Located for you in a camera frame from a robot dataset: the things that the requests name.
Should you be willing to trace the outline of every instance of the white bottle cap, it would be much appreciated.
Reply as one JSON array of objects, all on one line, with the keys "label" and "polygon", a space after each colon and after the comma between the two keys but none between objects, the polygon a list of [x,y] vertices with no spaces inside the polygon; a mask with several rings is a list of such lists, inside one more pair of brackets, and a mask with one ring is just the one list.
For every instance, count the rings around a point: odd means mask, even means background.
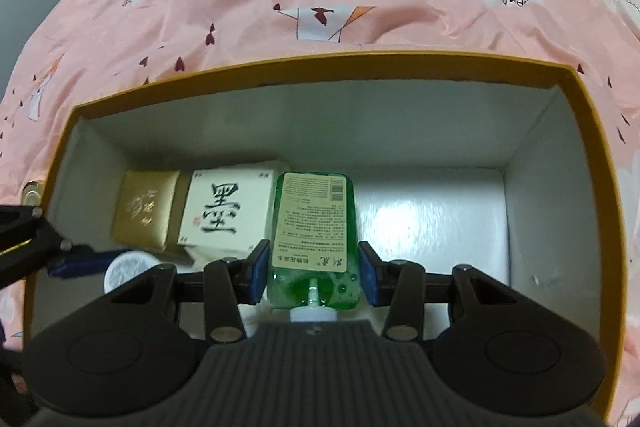
[{"label": "white bottle cap", "polygon": [[318,279],[309,280],[308,305],[298,306],[289,312],[291,322],[335,322],[338,312],[333,308],[320,305]]},{"label": "white bottle cap", "polygon": [[121,253],[111,261],[107,273],[104,274],[104,292],[113,291],[158,264],[161,264],[161,261],[145,251],[132,250]]},{"label": "white bottle cap", "polygon": [[338,311],[327,306],[299,306],[289,311],[291,322],[335,322]]}]

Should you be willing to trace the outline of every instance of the black calligraphy character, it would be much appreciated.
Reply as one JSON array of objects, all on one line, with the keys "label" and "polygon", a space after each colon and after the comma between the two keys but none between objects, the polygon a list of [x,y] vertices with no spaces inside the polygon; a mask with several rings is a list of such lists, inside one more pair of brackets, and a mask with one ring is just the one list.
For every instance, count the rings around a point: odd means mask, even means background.
[{"label": "black calligraphy character", "polygon": [[225,217],[233,219],[238,215],[240,203],[228,201],[228,198],[238,191],[237,183],[211,185],[213,192],[213,204],[206,204],[202,213],[204,219],[209,219],[210,227],[200,227],[203,232],[230,232],[236,233],[236,227],[225,227]]}]

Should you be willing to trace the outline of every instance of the blue gripper pad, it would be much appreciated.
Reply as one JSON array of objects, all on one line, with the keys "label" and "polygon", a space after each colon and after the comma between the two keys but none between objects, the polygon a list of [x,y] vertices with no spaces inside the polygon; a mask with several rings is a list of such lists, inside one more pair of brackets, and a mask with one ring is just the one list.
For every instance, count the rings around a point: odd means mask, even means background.
[{"label": "blue gripper pad", "polygon": [[267,242],[262,248],[258,259],[254,264],[254,274],[251,281],[251,299],[258,303],[267,286],[267,276],[269,270],[269,258],[271,257],[271,243]]},{"label": "blue gripper pad", "polygon": [[371,264],[369,257],[358,246],[358,256],[360,257],[360,286],[367,302],[376,307],[380,305],[380,288],[376,278],[376,268]]}]

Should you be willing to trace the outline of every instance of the white box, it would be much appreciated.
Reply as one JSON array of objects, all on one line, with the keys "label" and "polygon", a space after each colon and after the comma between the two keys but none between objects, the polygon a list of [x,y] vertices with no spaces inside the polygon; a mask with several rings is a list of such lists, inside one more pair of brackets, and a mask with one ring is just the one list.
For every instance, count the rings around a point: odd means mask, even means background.
[{"label": "white box", "polygon": [[178,243],[194,258],[246,257],[269,238],[280,162],[198,170],[184,207]]}]

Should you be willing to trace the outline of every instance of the bottle label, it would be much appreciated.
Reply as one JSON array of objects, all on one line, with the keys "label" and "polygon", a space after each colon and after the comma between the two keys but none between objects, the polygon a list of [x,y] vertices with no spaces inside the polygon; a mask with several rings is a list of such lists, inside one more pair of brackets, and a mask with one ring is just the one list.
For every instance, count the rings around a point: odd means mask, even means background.
[{"label": "bottle label", "polygon": [[346,192],[347,180],[341,176],[285,174],[271,264],[346,272]]}]

